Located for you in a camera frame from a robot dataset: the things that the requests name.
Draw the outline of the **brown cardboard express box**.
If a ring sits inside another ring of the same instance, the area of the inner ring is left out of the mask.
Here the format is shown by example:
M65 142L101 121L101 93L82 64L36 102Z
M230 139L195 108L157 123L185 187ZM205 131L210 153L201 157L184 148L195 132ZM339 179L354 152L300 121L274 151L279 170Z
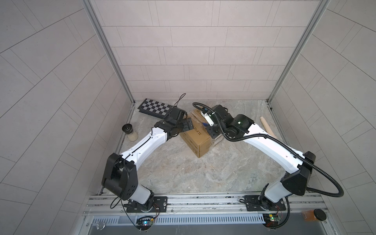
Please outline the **brown cardboard express box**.
M194 129L188 132L180 133L179 136L185 141L193 153L201 158L208 153L213 147L224 140L223 136L212 139L206 131L206 126L202 123L207 121L201 115L201 111L194 109L188 113L188 117L192 119Z

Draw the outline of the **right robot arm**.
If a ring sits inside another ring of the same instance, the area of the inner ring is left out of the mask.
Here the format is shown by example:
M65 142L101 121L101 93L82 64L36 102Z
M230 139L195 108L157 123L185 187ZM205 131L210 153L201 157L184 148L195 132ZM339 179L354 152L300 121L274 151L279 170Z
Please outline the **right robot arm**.
M204 108L201 115L208 122L209 127L222 134L225 139L234 142L244 141L262 151L285 169L286 173L280 180L267 184L263 188L257 205L264 210L272 210L274 205L284 197L293 194L304 195L312 167L293 154L297 153L305 158L302 152L294 149L289 151L287 145L262 130L252 119L242 114L232 117L227 108L221 105L216 105L211 110Z

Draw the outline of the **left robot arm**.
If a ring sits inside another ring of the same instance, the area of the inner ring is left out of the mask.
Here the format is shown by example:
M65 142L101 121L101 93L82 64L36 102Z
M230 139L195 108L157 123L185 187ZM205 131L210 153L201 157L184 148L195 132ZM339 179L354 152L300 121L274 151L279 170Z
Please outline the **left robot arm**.
M154 193L138 182L137 170L159 146L192 129L193 122L187 112L173 106L167 116L155 123L148 135L132 148L108 157L101 185L121 200L138 203L142 211L151 210Z

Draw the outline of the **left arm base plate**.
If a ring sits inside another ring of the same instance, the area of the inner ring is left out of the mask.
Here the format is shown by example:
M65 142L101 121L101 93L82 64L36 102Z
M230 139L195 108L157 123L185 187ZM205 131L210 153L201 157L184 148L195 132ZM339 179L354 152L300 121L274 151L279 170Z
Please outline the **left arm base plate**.
M136 201L130 201L125 204L127 213L152 213L152 212L166 212L167 207L166 196L154 196L152 199L148 199L145 204L140 204Z

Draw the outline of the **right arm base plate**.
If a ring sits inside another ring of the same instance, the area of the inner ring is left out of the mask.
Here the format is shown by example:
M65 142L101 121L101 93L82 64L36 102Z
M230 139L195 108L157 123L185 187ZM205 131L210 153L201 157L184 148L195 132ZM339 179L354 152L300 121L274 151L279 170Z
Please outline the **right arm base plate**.
M277 203L273 203L267 198L261 200L259 195L246 195L240 199L240 202L246 205L248 212L286 210L286 203L283 199L280 199Z

